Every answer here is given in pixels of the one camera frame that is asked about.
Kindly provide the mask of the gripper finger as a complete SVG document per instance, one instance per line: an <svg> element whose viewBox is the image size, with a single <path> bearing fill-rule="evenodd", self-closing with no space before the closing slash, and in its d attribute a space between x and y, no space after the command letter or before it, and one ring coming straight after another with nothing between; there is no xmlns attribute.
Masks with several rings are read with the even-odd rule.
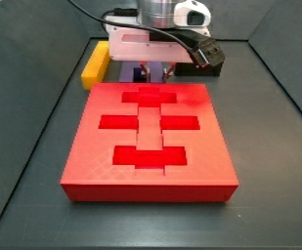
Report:
<svg viewBox="0 0 302 250"><path fill-rule="evenodd" d="M147 66L147 62L140 62L140 69L147 80L145 82L151 82L151 70Z"/></svg>
<svg viewBox="0 0 302 250"><path fill-rule="evenodd" d="M161 75L163 82L167 82L167 79L173 74L175 65L176 65L175 62L169 62L168 67L163 69L163 75Z"/></svg>

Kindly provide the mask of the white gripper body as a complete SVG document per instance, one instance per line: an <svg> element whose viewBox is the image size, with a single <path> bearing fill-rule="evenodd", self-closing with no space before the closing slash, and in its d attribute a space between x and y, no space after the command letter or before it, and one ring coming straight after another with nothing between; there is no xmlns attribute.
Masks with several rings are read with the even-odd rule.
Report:
<svg viewBox="0 0 302 250"><path fill-rule="evenodd" d="M183 47L172 41L151 41L149 33L135 28L107 25L108 55L116 61L189 63Z"/></svg>

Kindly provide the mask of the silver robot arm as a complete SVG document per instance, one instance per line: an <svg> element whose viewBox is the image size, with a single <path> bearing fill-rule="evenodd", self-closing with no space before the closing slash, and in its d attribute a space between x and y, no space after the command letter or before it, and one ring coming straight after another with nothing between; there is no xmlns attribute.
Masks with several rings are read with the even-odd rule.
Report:
<svg viewBox="0 0 302 250"><path fill-rule="evenodd" d="M208 30L211 12L196 0L136 0L135 14L115 11L108 21L108 55L133 62L133 82L151 81L149 63L167 63L160 70L164 82L180 63L203 69L215 66Z"/></svg>

